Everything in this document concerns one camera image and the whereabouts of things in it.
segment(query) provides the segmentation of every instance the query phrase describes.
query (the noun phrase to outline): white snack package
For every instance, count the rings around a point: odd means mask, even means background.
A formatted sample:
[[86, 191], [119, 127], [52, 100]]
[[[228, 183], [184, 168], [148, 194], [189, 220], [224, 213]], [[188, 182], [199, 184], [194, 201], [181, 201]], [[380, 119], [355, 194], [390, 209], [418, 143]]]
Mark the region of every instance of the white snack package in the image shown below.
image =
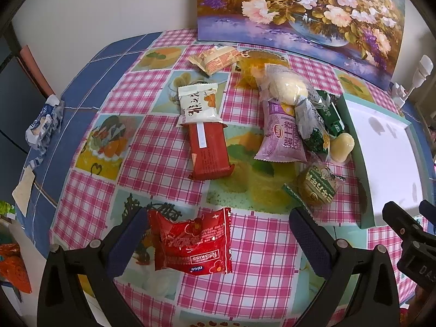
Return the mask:
[[216, 109], [218, 84], [194, 84], [179, 87], [180, 117], [177, 126], [198, 122], [220, 122]]

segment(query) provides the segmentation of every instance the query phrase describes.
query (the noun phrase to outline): flower painting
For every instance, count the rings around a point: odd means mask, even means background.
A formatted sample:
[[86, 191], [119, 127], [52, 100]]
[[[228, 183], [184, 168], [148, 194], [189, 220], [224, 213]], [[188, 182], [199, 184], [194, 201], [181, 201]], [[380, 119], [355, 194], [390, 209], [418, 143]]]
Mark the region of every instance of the flower painting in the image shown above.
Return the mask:
[[320, 59], [386, 89], [400, 51], [405, 0], [198, 0], [198, 38], [252, 43]]

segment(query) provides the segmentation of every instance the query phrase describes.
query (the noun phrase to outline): red snack package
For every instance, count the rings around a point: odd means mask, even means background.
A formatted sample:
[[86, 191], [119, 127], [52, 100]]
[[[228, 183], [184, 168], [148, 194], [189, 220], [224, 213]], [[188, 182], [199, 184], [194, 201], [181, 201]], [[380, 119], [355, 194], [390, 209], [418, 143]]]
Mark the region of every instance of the red snack package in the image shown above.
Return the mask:
[[23, 293], [30, 294], [32, 292], [26, 266], [21, 257], [11, 255], [4, 261], [1, 261], [0, 275], [4, 276], [14, 287]]
[[230, 164], [224, 138], [227, 125], [218, 122], [184, 124], [188, 128], [192, 151], [193, 171], [191, 180], [215, 180], [231, 175], [234, 164]]
[[156, 239], [155, 270], [173, 268], [192, 275], [232, 271], [230, 208], [177, 223], [156, 210], [148, 217]]

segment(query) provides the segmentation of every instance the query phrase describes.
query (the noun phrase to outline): white wall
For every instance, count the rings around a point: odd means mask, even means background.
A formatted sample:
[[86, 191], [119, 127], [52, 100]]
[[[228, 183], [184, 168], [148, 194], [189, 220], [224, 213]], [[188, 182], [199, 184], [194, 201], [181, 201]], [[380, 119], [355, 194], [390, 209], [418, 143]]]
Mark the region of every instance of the white wall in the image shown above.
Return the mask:
[[[436, 65], [436, 40], [410, 0], [405, 1], [405, 6], [403, 40], [392, 81], [398, 82], [404, 88], [409, 89], [413, 74], [423, 54], [429, 56]], [[431, 76], [427, 78], [427, 81], [420, 88], [413, 91], [410, 96], [411, 99], [416, 99], [420, 91], [426, 88], [430, 79]]]
[[12, 23], [60, 95], [106, 45], [196, 25], [196, 0], [26, 0]]

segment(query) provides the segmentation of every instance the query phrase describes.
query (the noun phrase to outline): paper tag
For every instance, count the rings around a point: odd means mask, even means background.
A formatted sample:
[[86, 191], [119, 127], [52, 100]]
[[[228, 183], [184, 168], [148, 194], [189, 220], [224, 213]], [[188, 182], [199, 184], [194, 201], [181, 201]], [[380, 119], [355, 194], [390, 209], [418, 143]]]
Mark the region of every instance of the paper tag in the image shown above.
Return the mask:
[[200, 149], [204, 149], [205, 147], [208, 147], [208, 145], [206, 144], [206, 134], [204, 133], [203, 122], [197, 123], [197, 134], [198, 134], [198, 145], [200, 146]]

